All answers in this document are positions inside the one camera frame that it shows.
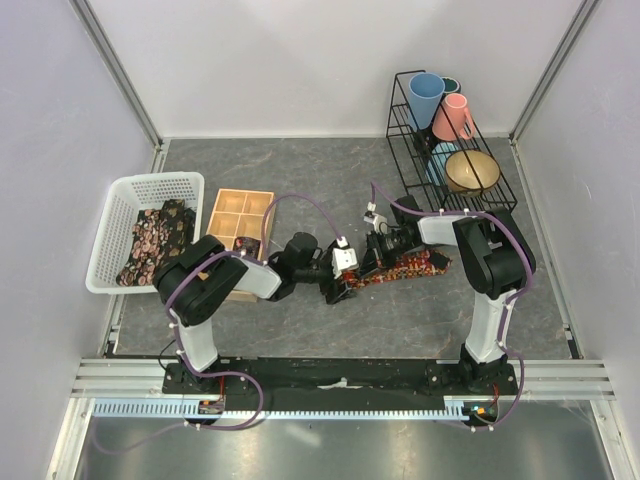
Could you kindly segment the multicolour patchwork tie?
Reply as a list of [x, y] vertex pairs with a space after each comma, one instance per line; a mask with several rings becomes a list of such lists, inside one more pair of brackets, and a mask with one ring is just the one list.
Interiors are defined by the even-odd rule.
[[378, 269], [365, 275], [347, 272], [346, 285], [351, 289], [362, 289], [370, 285], [397, 280], [444, 275], [451, 266], [452, 259], [438, 250], [422, 250], [403, 254], [392, 268]]

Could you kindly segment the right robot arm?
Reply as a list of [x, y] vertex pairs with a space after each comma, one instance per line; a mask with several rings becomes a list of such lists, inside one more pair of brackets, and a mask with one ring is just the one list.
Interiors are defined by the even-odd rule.
[[364, 221], [372, 226], [358, 276], [389, 275], [421, 246], [458, 249], [469, 285], [475, 291], [472, 325], [461, 347], [458, 381], [477, 394], [506, 368], [506, 331], [511, 308], [535, 271], [535, 258], [510, 212], [419, 212], [409, 195], [391, 203], [397, 225], [388, 225], [371, 202]]

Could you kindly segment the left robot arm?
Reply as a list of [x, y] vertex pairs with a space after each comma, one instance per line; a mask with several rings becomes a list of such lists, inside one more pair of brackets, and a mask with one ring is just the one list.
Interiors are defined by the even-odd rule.
[[317, 284], [329, 305], [347, 296], [347, 276], [358, 268], [355, 249], [343, 237], [323, 252], [317, 249], [313, 235], [298, 232], [282, 251], [259, 261], [206, 235], [155, 273], [153, 286], [171, 319], [190, 387], [208, 393], [218, 385], [211, 319], [232, 292], [277, 302], [303, 283]]

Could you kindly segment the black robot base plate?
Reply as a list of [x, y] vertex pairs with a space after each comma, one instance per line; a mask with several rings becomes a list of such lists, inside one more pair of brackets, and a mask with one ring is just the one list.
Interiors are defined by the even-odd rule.
[[267, 401], [322, 391], [372, 392], [381, 396], [493, 397], [517, 393], [514, 367], [506, 362], [501, 375], [470, 385], [461, 382], [458, 363], [432, 359], [341, 359], [341, 358], [242, 358], [223, 357], [210, 368], [224, 379], [203, 379], [190, 373], [181, 362], [166, 367], [162, 392], [165, 394], [213, 395], [222, 393], [225, 402], [239, 397], [245, 406], [258, 406], [256, 388], [260, 384]]

